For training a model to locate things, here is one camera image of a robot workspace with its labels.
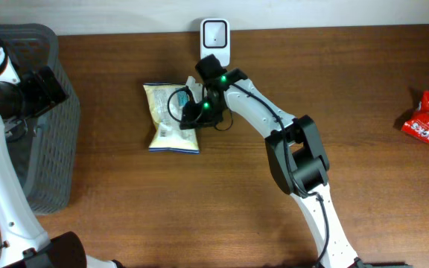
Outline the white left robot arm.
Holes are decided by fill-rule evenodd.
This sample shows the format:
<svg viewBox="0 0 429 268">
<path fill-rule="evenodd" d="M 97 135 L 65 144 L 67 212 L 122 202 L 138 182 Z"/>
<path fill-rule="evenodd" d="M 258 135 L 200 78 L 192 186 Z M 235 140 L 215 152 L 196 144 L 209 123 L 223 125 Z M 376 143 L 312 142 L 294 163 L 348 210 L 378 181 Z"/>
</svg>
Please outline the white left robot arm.
<svg viewBox="0 0 429 268">
<path fill-rule="evenodd" d="M 50 238 L 23 192 L 8 145 L 13 129 L 69 99 L 52 66 L 27 67 L 0 34 L 0 267 L 120 267 L 86 254 L 80 238 L 66 232 Z"/>
</svg>

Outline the yellow snack bag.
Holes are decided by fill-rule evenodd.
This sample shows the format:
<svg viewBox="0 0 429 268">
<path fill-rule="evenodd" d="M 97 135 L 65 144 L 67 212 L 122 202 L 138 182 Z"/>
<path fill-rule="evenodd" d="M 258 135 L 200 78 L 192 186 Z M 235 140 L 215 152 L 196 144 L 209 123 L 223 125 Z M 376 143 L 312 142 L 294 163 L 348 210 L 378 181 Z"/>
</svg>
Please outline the yellow snack bag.
<svg viewBox="0 0 429 268">
<path fill-rule="evenodd" d="M 150 114 L 156 133 L 148 146 L 150 152 L 177 152 L 199 154 L 195 130 L 181 130 L 179 123 L 169 114 L 180 119 L 182 108 L 188 101 L 183 85 L 170 83 L 144 83 Z"/>
</svg>

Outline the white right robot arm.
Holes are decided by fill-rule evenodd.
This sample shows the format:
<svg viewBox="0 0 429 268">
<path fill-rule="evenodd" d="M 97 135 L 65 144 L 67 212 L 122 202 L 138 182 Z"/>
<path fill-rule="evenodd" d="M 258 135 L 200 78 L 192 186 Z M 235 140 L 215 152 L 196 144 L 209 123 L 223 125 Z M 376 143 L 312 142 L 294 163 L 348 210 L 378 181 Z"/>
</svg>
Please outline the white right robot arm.
<svg viewBox="0 0 429 268">
<path fill-rule="evenodd" d="M 314 120 L 284 112 L 263 96 L 239 68 L 226 70 L 211 54 L 195 66 L 202 80 L 201 98 L 183 91 L 182 129 L 216 127 L 225 111 L 244 118 L 264 139 L 270 173 L 280 190 L 299 206 L 317 248 L 314 267 L 367 267 L 346 237 L 334 208 L 330 162 Z"/>
</svg>

